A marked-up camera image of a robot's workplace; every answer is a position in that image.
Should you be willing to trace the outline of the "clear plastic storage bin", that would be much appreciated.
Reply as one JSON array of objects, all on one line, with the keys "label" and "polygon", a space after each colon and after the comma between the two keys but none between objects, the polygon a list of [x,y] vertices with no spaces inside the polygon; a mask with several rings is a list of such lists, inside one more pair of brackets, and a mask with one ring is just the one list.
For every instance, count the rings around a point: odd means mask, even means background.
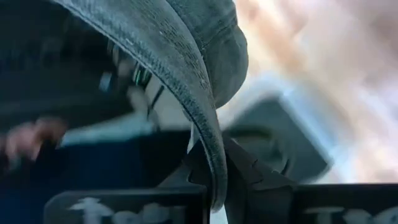
[{"label": "clear plastic storage bin", "polygon": [[309,183],[356,181],[351,131],[320,90],[307,82],[288,81],[269,74],[247,77],[237,94],[217,111],[223,131],[238,113],[265,98],[277,98],[329,164],[330,170],[325,175]]}]

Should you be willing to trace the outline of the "person's hand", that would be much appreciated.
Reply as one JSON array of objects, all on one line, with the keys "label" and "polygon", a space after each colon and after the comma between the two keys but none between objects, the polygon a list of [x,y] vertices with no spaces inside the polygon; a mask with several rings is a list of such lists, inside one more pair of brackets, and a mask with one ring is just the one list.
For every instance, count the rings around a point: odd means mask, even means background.
[{"label": "person's hand", "polygon": [[45,141],[57,145],[67,128],[66,122],[59,118],[41,118],[0,134],[0,169],[15,168],[22,158],[36,160],[41,145]]}]

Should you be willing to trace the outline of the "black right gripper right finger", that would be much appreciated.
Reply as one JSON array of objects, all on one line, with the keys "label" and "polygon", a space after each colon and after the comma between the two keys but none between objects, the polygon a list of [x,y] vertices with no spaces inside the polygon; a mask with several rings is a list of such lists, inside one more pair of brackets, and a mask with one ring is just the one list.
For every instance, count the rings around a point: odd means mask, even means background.
[{"label": "black right gripper right finger", "polygon": [[228,224],[289,224],[293,182],[224,138]]}]

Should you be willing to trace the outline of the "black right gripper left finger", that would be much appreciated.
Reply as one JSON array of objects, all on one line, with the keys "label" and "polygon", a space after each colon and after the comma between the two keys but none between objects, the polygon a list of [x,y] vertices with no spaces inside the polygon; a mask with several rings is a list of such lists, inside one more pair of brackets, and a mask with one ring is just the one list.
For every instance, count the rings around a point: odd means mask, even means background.
[{"label": "black right gripper left finger", "polygon": [[178,169],[159,186],[171,188],[174,199],[185,203],[185,224],[209,224],[213,186],[201,142],[195,143]]}]

